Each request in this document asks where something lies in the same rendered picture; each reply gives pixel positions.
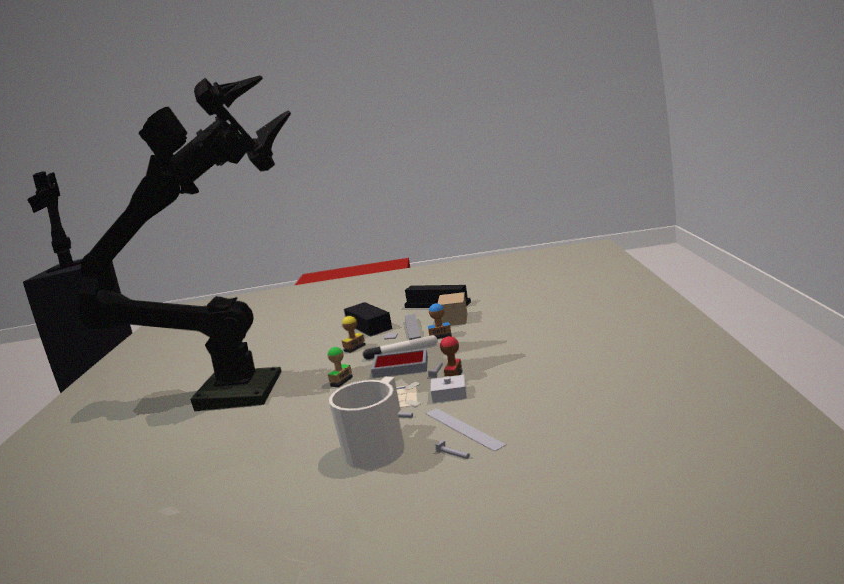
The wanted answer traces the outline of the white cylinder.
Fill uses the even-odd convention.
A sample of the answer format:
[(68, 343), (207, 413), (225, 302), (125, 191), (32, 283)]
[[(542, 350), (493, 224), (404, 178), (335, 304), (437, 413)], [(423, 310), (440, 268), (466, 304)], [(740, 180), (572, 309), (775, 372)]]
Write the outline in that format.
[(395, 343), (395, 344), (391, 344), (391, 345), (386, 345), (386, 346), (382, 346), (382, 347), (367, 349), (367, 350), (363, 351), (363, 356), (366, 359), (371, 359), (371, 358), (374, 358), (374, 355), (411, 351), (411, 350), (415, 350), (415, 349), (420, 349), (420, 348), (436, 345), (437, 342), (438, 342), (437, 337), (432, 335), (432, 336), (413, 339), (413, 340), (404, 341), (404, 342), (400, 342), (400, 343)]

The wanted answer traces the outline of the tan cardboard box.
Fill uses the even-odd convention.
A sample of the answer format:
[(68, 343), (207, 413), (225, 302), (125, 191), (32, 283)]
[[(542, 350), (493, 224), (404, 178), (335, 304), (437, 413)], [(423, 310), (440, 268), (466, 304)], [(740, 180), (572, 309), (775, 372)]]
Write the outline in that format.
[(465, 292), (440, 295), (438, 304), (444, 308), (442, 323), (450, 323), (450, 326), (467, 324), (467, 306)]

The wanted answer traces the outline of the red ink pad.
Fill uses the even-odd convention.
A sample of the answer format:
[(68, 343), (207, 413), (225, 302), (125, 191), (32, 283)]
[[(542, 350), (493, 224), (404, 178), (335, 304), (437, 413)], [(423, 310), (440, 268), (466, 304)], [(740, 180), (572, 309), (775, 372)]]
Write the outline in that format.
[(374, 355), (373, 378), (427, 371), (427, 349)]

